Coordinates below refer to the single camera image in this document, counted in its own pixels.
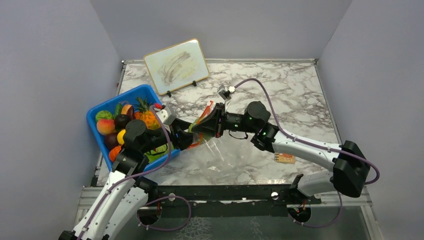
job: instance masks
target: metal frame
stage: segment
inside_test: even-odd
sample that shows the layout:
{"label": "metal frame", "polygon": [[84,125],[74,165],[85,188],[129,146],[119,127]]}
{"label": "metal frame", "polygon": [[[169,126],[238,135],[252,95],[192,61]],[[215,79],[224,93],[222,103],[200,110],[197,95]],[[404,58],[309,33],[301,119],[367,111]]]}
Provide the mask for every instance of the metal frame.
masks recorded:
{"label": "metal frame", "polygon": [[[339,143],[342,142],[337,124],[334,120],[333,112],[331,110],[330,104],[328,102],[328,98],[326,95],[326,92],[323,88],[321,77],[318,71],[317,66],[317,59],[221,59],[221,58],[207,58],[207,63],[236,63],[236,62],[242,62],[242,63],[265,63],[265,62],[274,62],[274,63],[312,63],[315,67],[316,75],[318,77],[319,84],[321,86],[321,90],[331,117],[331,121],[333,123],[335,135],[337,137],[337,141]],[[119,78],[116,95],[119,94],[121,90],[122,81],[124,79],[125,70],[128,64],[142,64],[144,63],[143,60],[123,60],[122,61],[122,70],[121,75]],[[94,177],[97,177],[99,174],[100,167],[102,165],[102,153],[99,154],[97,165],[96,165],[96,175]],[[100,191],[102,190],[102,187],[83,187],[81,192],[81,197],[79,200],[76,217],[75,217],[75,225],[80,222],[80,220],[87,214],[88,210],[94,203],[97,196],[100,194]],[[310,205],[307,204],[308,207],[312,208],[323,208],[323,207],[337,207],[340,205],[339,197],[336,192],[328,192],[328,193],[322,193],[319,195],[316,195],[317,198],[321,199],[321,204],[314,204]],[[376,221],[376,218],[374,217],[373,213],[373,202],[371,201],[370,194],[368,192],[368,189],[366,186],[364,186],[362,194],[359,198],[351,198],[347,196],[342,196],[343,206],[355,206],[355,207],[361,207],[361,211],[364,218],[364,223],[368,229],[369,235],[371,240],[382,240],[382,234],[378,225],[378,222]],[[288,208],[290,207],[297,207],[297,205],[287,205]]]}

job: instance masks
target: lemon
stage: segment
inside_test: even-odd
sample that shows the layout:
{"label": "lemon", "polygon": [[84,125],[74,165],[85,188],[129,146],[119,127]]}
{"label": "lemon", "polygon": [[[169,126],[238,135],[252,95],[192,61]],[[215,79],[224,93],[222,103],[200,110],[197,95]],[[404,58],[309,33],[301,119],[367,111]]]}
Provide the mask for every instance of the lemon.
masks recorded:
{"label": "lemon", "polygon": [[118,133],[118,136],[116,136],[116,138],[118,139],[119,145],[124,145],[124,134],[125,134],[125,129],[121,130]]}

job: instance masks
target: marble tabletop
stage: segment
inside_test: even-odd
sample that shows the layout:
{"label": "marble tabletop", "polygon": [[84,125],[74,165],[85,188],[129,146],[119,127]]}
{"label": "marble tabletop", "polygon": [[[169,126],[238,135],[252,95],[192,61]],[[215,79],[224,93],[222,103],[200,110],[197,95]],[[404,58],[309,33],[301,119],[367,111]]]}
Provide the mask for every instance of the marble tabletop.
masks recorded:
{"label": "marble tabletop", "polygon": [[[209,100],[222,102],[217,94],[220,85],[234,86],[244,79],[257,78],[268,91],[285,129],[322,142],[338,142],[312,62],[215,62],[208,63],[208,68],[210,76],[197,82],[197,86],[173,91],[171,97],[159,96],[163,104],[175,109],[178,118],[193,122]],[[153,86],[146,66],[127,64],[120,93],[142,84]],[[261,101],[270,110],[262,89],[251,81],[237,88],[228,111],[243,113],[251,101]],[[258,150],[250,138],[238,140],[226,132],[221,138],[182,151],[168,165],[146,177],[159,185],[289,184],[300,173],[324,171],[314,163],[298,157],[295,160],[294,164],[275,162],[273,153]],[[98,186],[103,186],[107,179],[105,165],[100,170]]]}

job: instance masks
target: blue bin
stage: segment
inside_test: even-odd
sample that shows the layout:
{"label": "blue bin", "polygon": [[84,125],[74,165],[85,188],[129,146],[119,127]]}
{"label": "blue bin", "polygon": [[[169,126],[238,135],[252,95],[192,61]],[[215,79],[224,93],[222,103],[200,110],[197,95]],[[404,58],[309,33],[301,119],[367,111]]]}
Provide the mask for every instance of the blue bin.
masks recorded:
{"label": "blue bin", "polygon": [[[135,104],[137,104],[136,97],[142,97],[143,99],[147,97],[147,101],[149,103],[162,104],[158,96],[156,96],[155,92],[153,91],[152,87],[144,84],[144,85],[135,87],[129,91],[126,91],[112,99],[109,99],[93,107],[87,112],[88,125],[90,126],[94,134],[95,140],[97,141],[97,144],[100,147],[100,151],[103,154],[104,160],[106,161],[106,165],[109,171],[112,170],[113,162],[111,162],[111,160],[109,159],[109,149],[103,143],[104,136],[97,131],[96,114],[103,110],[107,110],[113,114],[115,112],[115,107],[117,106],[117,104],[124,101],[127,101],[129,102],[129,104],[134,106]],[[172,150],[171,159],[175,158],[179,154],[180,154],[179,149]],[[154,162],[149,163],[144,170],[148,171],[148,170],[156,168],[167,159],[167,156],[168,155],[164,155],[156,159]]]}

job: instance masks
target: gray wall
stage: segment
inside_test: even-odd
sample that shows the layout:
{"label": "gray wall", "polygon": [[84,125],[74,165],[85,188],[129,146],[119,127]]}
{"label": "gray wall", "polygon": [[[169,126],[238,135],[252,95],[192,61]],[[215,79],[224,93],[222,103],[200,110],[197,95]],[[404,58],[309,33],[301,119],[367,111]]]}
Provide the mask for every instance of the gray wall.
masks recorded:
{"label": "gray wall", "polygon": [[318,62],[343,139],[381,170],[369,186],[387,240],[424,234],[424,1],[353,0]]}
{"label": "gray wall", "polygon": [[91,0],[120,57],[198,38],[206,58],[318,58],[352,0]]}
{"label": "gray wall", "polygon": [[88,0],[0,3],[0,239],[72,229],[99,150],[86,122],[120,58]]}

